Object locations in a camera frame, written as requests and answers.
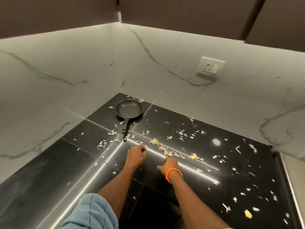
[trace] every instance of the electrical outlet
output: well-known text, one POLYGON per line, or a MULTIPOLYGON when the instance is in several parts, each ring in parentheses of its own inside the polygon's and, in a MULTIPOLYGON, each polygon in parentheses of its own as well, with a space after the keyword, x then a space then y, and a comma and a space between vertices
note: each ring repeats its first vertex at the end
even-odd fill
POLYGON ((197 73, 219 77, 224 68, 224 64, 224 61, 201 57, 197 73))

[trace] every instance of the wristband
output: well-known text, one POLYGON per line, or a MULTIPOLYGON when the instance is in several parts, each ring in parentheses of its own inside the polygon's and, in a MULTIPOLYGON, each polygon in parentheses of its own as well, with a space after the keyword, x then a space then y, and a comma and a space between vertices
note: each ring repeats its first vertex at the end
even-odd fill
POLYGON ((181 176, 183 176, 179 169, 170 168, 170 169, 166 172, 166 175, 165 175, 166 180, 167 180, 170 184, 171 184, 171 182, 170 182, 170 180, 169 180, 169 178, 168 178, 168 173, 169 173, 170 171, 172 171, 172 170, 178 171, 178 172, 181 174, 181 176))

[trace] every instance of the black countertop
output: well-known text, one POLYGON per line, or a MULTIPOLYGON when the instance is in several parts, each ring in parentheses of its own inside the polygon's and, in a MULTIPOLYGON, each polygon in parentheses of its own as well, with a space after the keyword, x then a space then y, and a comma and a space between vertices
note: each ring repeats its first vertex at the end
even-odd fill
POLYGON ((157 170, 165 156, 159 146, 149 143, 153 138, 185 157, 174 156, 185 181, 231 227, 298 228, 281 159, 269 146, 147 102, 142 103, 144 115, 130 124, 131 137, 110 143, 123 139, 115 106, 129 98, 122 93, 114 96, 0 185, 1 228, 58 227, 81 196, 96 192, 122 170, 137 141, 147 147, 147 158, 133 177, 121 220, 129 217, 144 186, 177 204, 172 186, 157 170), (108 135, 111 130, 117 134, 108 135), (180 130, 187 135, 183 140, 180 130), (97 148, 102 140, 107 142, 105 148, 97 148), (192 153, 206 164, 189 158, 192 153), (231 211, 227 213, 223 204, 231 211), (246 209, 252 219, 245 216, 246 209))

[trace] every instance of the light blue sleeve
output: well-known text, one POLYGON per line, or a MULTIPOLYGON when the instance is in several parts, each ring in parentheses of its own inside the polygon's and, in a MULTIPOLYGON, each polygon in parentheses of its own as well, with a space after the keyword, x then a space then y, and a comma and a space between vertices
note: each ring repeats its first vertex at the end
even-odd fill
POLYGON ((119 223, 109 203, 102 196, 86 194, 78 202, 60 229, 118 229, 119 223))

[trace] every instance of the cabinet door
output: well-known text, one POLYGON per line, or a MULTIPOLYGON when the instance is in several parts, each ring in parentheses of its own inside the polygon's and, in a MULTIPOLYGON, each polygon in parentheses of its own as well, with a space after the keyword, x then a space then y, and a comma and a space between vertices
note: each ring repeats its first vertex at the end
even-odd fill
POLYGON ((116 21, 116 0, 0 0, 0 38, 116 21))
POLYGON ((258 0, 120 0, 122 22, 241 39, 258 0))
POLYGON ((305 0, 266 0, 246 43, 305 52, 305 0))

